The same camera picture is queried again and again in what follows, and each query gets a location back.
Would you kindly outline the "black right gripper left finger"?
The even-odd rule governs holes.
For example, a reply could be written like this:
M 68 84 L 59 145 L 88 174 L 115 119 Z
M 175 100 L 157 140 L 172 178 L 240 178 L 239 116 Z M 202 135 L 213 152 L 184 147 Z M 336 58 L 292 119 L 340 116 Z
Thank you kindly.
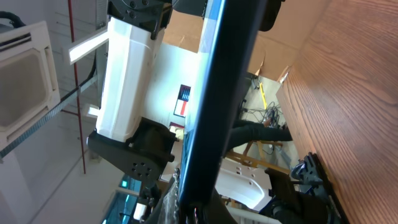
M 160 198 L 154 211 L 149 215 L 146 224 L 178 224 L 180 206 L 178 202 L 180 170 L 175 172 L 169 182 L 168 190 Z

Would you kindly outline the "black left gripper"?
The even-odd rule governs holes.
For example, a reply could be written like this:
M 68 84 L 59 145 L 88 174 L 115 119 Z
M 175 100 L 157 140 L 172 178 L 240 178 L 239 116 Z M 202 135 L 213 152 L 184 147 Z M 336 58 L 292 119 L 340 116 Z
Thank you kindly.
M 285 0 L 267 1 L 259 31 L 266 32 L 272 29 L 284 1 Z M 204 18 L 207 2 L 207 0 L 172 0 L 172 7 L 178 12 Z

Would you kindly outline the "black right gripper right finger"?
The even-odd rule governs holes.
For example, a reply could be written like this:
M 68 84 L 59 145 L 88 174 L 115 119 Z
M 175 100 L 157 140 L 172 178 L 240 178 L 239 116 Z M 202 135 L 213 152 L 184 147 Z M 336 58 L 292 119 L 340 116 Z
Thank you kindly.
M 211 200 L 204 206 L 203 217 L 207 224 L 237 224 L 215 189 Z

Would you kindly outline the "black smartphone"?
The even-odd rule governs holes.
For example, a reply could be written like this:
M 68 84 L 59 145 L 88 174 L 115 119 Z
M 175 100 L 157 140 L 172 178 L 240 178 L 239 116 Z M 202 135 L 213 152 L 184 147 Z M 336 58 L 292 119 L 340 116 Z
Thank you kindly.
M 188 149 L 187 131 L 197 120 L 225 119 L 233 125 L 241 101 L 241 81 L 248 70 L 266 5 L 265 0 L 208 1 L 198 71 L 185 118 L 182 159 Z

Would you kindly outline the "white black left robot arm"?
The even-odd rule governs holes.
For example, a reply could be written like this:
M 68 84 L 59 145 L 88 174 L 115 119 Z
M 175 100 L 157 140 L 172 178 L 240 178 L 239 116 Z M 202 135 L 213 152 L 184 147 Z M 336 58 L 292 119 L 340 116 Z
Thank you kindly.
M 257 33 L 280 1 L 110 1 L 101 106 L 88 147 L 133 179 L 216 175 Z

